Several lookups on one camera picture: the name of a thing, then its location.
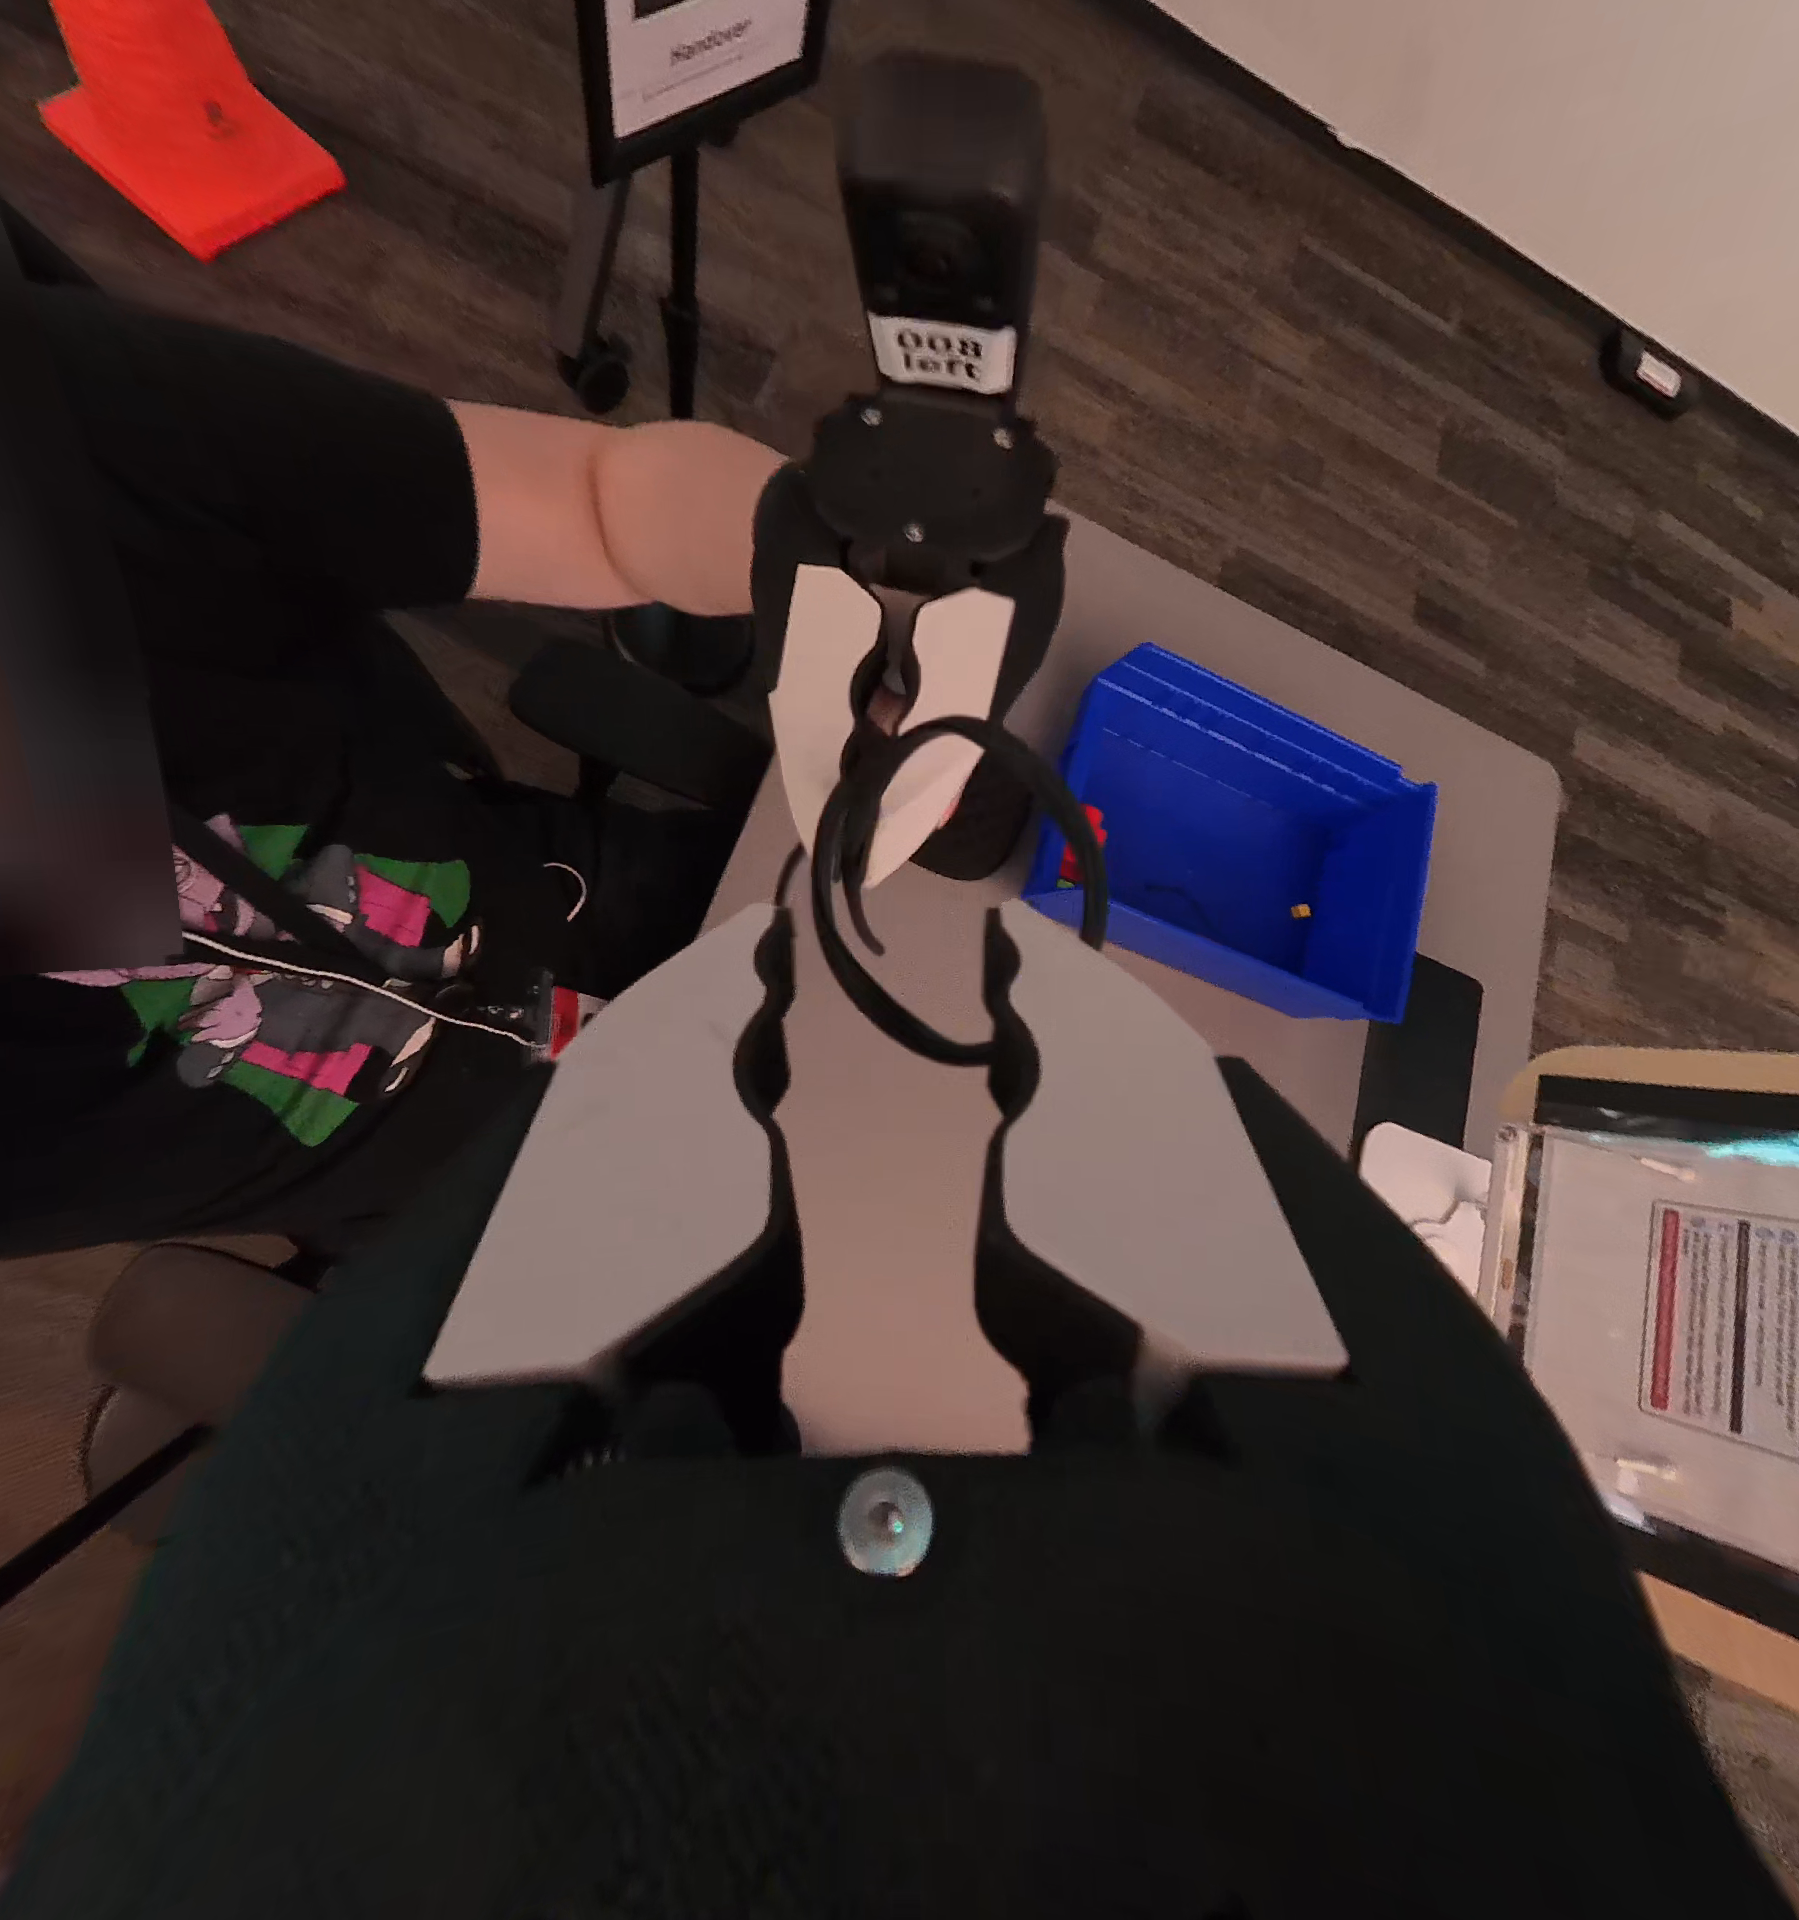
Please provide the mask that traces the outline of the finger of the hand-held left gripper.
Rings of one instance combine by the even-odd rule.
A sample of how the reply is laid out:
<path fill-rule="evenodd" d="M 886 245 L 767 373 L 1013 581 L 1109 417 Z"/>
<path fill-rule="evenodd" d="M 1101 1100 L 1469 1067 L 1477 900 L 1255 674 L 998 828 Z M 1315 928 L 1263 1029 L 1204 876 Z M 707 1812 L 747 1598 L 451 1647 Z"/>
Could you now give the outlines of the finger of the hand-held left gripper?
<path fill-rule="evenodd" d="M 801 561 L 767 726 L 806 855 L 814 855 L 825 809 L 856 781 L 868 666 L 886 666 L 886 600 L 833 561 Z"/>
<path fill-rule="evenodd" d="M 871 658 L 856 666 L 856 752 L 871 752 L 897 730 L 934 718 L 987 718 L 1010 664 L 1013 600 L 987 590 L 959 590 L 913 607 L 913 624 L 888 636 L 897 614 L 871 614 Z M 967 733 L 934 733 L 886 786 L 868 831 L 868 888 L 900 869 L 934 828 L 967 801 L 983 751 Z"/>

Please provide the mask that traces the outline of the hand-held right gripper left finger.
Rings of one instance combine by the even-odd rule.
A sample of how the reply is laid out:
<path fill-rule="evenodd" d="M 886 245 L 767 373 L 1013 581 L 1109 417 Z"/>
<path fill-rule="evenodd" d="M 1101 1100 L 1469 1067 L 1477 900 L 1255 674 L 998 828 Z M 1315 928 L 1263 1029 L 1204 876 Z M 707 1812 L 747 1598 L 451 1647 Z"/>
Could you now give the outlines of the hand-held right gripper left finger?
<path fill-rule="evenodd" d="M 591 1012 L 429 1343 L 429 1383 L 602 1380 L 745 1284 L 767 1284 L 767 1356 L 795 1343 L 789 1012 L 795 913 L 776 900 Z"/>

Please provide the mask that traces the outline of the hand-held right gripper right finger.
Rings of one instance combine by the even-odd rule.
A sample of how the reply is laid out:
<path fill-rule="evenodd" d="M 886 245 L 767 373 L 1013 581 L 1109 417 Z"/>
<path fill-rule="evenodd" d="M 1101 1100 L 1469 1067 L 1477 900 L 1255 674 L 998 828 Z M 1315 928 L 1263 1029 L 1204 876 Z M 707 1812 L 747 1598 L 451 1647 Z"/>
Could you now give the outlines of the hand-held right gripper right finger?
<path fill-rule="evenodd" d="M 1218 1049 L 1024 900 L 983 928 L 992 1018 L 976 1314 L 1024 1380 L 1344 1372 L 1344 1336 Z"/>

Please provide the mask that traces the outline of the black cable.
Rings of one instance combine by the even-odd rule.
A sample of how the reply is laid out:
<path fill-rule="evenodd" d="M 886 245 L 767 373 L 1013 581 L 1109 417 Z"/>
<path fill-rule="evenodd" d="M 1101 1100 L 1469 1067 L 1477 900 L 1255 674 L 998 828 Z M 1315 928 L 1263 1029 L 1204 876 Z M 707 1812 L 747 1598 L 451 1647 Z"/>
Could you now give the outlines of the black cable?
<path fill-rule="evenodd" d="M 881 944 L 868 928 L 868 876 L 850 876 L 850 828 L 881 820 L 888 781 L 941 733 L 959 733 L 992 752 L 1010 781 L 1060 828 L 1078 866 L 1078 944 L 1105 952 L 1109 888 L 1105 888 L 1101 828 L 1084 820 L 1084 801 L 1054 781 L 1054 767 L 1029 752 L 1010 726 L 987 726 L 987 718 L 934 718 L 923 730 L 886 733 L 856 767 L 856 781 L 844 781 L 844 789 L 825 809 L 814 855 L 809 855 L 809 919 L 814 919 L 814 952 L 860 1018 L 871 1018 L 888 1044 L 900 1044 L 923 1060 L 987 1067 L 992 1044 L 951 1044 L 946 1029 L 913 1018 L 900 1001 L 881 990 L 881 975 L 850 952 L 833 928 L 833 888 L 844 888 L 850 919 L 860 928 L 860 944 L 868 952 Z"/>

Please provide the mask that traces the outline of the blue plastic bin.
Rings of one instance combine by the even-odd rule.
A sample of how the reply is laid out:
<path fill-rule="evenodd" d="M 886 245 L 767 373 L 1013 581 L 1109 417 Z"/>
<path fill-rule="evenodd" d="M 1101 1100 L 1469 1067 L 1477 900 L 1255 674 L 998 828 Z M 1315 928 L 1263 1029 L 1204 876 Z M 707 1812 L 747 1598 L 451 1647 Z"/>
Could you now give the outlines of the blue plastic bin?
<path fill-rule="evenodd" d="M 1084 682 L 1054 775 L 1105 846 L 1109 952 L 1282 1018 L 1404 1012 L 1439 786 L 1158 643 Z"/>

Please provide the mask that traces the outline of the person's left forearm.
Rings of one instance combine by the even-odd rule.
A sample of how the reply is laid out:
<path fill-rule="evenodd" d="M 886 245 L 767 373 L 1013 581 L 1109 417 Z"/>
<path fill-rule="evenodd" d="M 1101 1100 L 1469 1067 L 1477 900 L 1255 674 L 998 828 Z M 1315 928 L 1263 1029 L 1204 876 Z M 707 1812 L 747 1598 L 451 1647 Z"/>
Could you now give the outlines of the person's left forearm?
<path fill-rule="evenodd" d="M 757 507 L 789 453 L 725 422 L 597 422 L 455 401 L 470 465 L 468 600 L 747 614 Z"/>

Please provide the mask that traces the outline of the black table mat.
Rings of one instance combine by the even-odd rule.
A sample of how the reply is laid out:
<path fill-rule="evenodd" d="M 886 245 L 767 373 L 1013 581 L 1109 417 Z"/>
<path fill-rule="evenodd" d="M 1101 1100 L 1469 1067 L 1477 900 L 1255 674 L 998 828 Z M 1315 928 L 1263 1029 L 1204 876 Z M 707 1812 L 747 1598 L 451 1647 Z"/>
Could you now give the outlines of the black table mat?
<path fill-rule="evenodd" d="M 1411 957 L 1404 1012 L 1372 1022 L 1366 1081 L 1353 1114 L 1353 1164 L 1366 1161 L 1381 1125 L 1469 1145 L 1469 1100 L 1477 1054 L 1486 990 L 1439 957 Z"/>

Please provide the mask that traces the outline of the framed marker sign on stand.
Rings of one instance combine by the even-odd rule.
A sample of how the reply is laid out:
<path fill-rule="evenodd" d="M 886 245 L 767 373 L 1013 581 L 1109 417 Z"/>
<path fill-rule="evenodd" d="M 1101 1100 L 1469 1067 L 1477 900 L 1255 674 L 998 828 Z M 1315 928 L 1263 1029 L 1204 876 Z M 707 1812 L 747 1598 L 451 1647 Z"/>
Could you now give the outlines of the framed marker sign on stand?
<path fill-rule="evenodd" d="M 602 333 L 632 175 L 671 165 L 671 417 L 700 378 L 700 156 L 825 74 L 829 0 L 576 0 L 585 174 L 554 299 L 554 370 L 591 417 L 632 355 Z"/>

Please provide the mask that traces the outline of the floor power outlet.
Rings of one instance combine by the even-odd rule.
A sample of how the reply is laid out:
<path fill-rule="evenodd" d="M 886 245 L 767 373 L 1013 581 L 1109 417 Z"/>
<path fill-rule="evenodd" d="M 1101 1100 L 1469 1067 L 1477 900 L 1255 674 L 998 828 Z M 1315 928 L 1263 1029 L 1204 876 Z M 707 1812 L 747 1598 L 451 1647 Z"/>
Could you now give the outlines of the floor power outlet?
<path fill-rule="evenodd" d="M 1607 323 L 1602 378 L 1651 417 L 1680 417 L 1699 401 L 1699 373 L 1632 323 Z"/>

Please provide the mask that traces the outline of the instruction sign on stand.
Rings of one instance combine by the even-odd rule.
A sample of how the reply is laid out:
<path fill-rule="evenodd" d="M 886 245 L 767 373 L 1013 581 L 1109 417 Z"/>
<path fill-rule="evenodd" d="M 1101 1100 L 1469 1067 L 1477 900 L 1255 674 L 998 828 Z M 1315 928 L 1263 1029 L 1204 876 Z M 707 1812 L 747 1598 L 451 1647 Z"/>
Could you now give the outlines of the instruction sign on stand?
<path fill-rule="evenodd" d="M 1666 1087 L 1726 1100 L 1799 1100 L 1799 1049 L 1629 1049 L 1575 1044 L 1537 1054 L 1500 1100 L 1528 1125 L 1550 1081 Z M 1743 1552 L 1619 1520 L 1619 1552 L 1651 1598 L 1666 1644 L 1708 1672 L 1799 1713 L 1799 1581 L 1755 1571 Z"/>

